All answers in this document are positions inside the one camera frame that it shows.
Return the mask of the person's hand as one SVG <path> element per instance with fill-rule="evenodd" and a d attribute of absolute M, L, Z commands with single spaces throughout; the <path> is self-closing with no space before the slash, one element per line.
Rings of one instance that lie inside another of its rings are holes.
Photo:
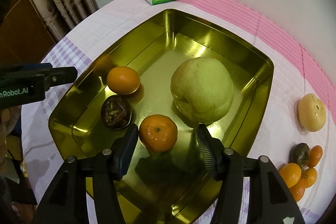
<path fill-rule="evenodd" d="M 9 133 L 11 133 L 12 130 L 15 128 L 15 125 L 17 124 L 17 121 L 21 114 L 21 108 L 21 106 L 14 106 L 1 110 L 1 174 L 7 171 L 7 166 L 5 163 L 5 157 L 7 154 L 6 138 L 7 135 L 9 135 Z"/>

